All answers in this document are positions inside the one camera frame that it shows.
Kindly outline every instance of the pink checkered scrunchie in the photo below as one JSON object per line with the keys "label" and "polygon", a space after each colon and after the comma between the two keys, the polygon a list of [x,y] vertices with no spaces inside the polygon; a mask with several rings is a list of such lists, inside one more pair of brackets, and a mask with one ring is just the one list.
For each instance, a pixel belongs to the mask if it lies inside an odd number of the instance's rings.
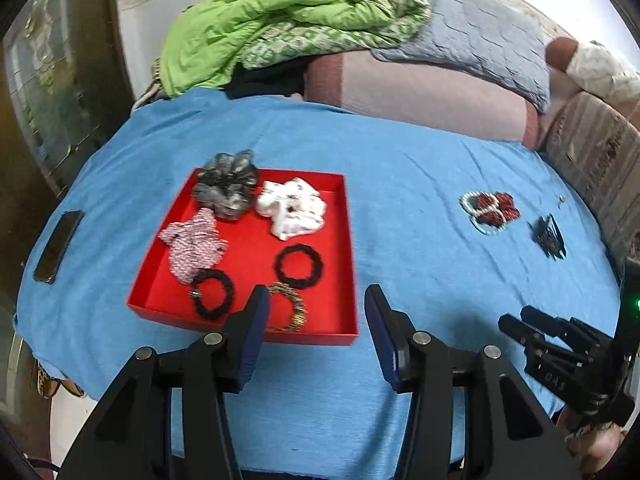
{"label": "pink checkered scrunchie", "polygon": [[202,269],[210,269],[222,259],[226,240],[218,238],[211,209],[200,209],[187,222],[172,222],[158,235],[169,245],[169,267],[180,283],[189,285]]}

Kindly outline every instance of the pink cushion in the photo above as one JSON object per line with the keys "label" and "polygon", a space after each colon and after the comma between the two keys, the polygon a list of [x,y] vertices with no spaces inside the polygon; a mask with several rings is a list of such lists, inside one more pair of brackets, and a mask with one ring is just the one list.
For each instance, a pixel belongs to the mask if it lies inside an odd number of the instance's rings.
{"label": "pink cushion", "polygon": [[536,109],[514,92],[435,65],[380,62],[367,50],[313,61],[305,99],[479,139],[539,144]]}

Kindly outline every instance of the black hair tie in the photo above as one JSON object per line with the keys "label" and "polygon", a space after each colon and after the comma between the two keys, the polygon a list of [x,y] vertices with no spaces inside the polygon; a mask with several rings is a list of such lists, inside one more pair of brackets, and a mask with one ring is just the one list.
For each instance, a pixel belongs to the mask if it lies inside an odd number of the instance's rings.
{"label": "black hair tie", "polygon": [[[297,278],[290,278],[289,276],[286,276],[284,272],[282,272],[282,262],[284,261],[284,258],[287,256],[287,254],[296,252],[305,253],[311,258],[313,269],[311,270],[311,276],[309,276],[308,278],[304,278],[302,280],[299,280]],[[301,290],[302,288],[307,288],[315,285],[318,282],[320,276],[322,276],[322,260],[320,259],[320,254],[318,254],[308,245],[295,244],[286,247],[278,254],[278,256],[276,256],[276,261],[273,264],[273,270],[275,270],[279,282],[286,283],[293,288]]]}
{"label": "black hair tie", "polygon": [[[197,287],[205,280],[209,280],[211,278],[222,283],[222,287],[225,289],[225,299],[219,306],[213,309],[208,309],[202,304],[202,291],[198,290]],[[222,270],[204,269],[196,274],[196,277],[191,281],[189,296],[193,300],[193,304],[196,306],[196,312],[198,315],[204,319],[213,321],[223,314],[226,314],[226,311],[231,307],[231,303],[233,303],[234,300],[234,283],[231,281],[230,277],[222,272]]]}

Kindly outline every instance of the black cloth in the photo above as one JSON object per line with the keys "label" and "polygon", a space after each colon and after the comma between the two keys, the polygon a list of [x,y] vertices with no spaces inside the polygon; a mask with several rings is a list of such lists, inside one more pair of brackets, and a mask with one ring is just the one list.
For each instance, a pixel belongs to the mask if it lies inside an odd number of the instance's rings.
{"label": "black cloth", "polygon": [[223,91],[229,99],[253,95],[304,95],[306,67],[316,57],[297,57],[254,70],[247,70],[238,63],[231,76],[231,82]]}

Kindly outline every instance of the gray pillow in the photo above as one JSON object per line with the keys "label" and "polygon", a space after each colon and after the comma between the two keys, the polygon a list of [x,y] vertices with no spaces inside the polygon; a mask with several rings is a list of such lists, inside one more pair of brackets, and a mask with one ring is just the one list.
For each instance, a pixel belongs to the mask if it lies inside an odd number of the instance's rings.
{"label": "gray pillow", "polygon": [[540,25],[497,0],[427,0],[431,19],[380,61],[426,61],[503,86],[546,112],[549,74]]}

